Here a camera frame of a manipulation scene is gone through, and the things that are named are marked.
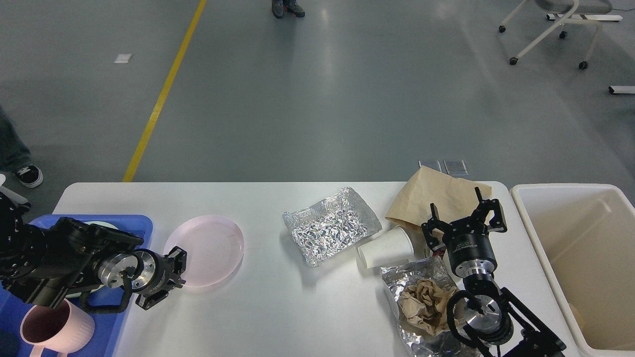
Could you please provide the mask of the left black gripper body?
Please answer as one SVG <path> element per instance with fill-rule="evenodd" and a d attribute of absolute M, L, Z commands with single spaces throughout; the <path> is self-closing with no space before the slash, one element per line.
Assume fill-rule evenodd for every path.
<path fill-rule="evenodd" d="M 110 289 L 124 287 L 123 275 L 130 278 L 132 292 L 140 296 L 164 298 L 169 294 L 167 263 L 148 249 L 117 253 L 97 264 L 98 280 Z"/>

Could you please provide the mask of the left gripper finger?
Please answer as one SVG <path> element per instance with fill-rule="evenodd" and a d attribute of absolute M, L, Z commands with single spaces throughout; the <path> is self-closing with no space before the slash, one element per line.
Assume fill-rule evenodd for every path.
<path fill-rule="evenodd" d="M 169 293 L 174 289 L 182 289 L 183 285 L 168 285 L 154 293 L 138 294 L 134 303 L 143 310 L 149 310 L 159 302 L 165 300 Z"/>
<path fill-rule="evenodd" d="M 167 255 L 170 268 L 170 280 L 174 283 L 186 283 L 183 274 L 188 264 L 188 253 L 179 246 L 173 246 Z"/>

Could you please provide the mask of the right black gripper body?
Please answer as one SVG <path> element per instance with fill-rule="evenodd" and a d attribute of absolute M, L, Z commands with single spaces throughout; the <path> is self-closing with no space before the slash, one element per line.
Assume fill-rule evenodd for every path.
<path fill-rule="evenodd" d="M 498 267 L 488 233 L 466 233 L 443 238 L 454 275 L 492 274 Z"/>

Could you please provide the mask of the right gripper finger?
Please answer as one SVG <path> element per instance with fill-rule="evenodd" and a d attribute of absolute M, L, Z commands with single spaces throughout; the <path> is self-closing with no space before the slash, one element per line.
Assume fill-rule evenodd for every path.
<path fill-rule="evenodd" d="M 438 209 L 434 203 L 430 204 L 431 217 L 427 222 L 421 225 L 424 239 L 426 240 L 426 246 L 431 252 L 438 252 L 445 249 L 444 237 L 446 234 L 453 234 L 454 227 L 440 220 L 438 215 Z"/>
<path fill-rule="evenodd" d="M 465 228 L 467 233 L 476 235 L 489 235 L 489 233 L 506 233 L 504 212 L 498 199 L 485 199 L 479 187 L 475 187 L 475 193 L 479 201 L 472 214 L 467 217 Z"/>

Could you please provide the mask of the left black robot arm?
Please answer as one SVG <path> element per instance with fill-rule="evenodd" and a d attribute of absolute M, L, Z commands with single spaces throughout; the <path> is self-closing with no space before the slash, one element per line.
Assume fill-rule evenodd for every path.
<path fill-rule="evenodd" d="M 148 310 L 185 281 L 188 253 L 165 255 L 141 248 L 143 239 L 107 226 L 61 217 L 50 228 L 26 224 L 25 205 L 2 194 L 0 277 L 3 289 L 22 302 L 57 308 L 80 294 L 89 314 L 124 312 L 133 294 Z"/>

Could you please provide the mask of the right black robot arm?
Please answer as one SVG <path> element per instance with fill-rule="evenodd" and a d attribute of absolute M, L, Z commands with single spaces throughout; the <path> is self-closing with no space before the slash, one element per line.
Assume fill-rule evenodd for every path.
<path fill-rule="evenodd" d="M 447 303 L 447 323 L 451 334 L 484 357 L 491 355 L 521 327 L 521 341 L 507 352 L 508 357 L 562 357 L 567 348 L 551 328 L 531 312 L 509 289 L 495 282 L 498 264 L 490 242 L 491 232 L 508 229 L 498 199 L 485 199 L 475 189 L 478 206 L 471 215 L 453 222 L 443 222 L 434 204 L 431 217 L 421 225 L 427 246 L 433 253 L 442 252 L 463 289 Z"/>

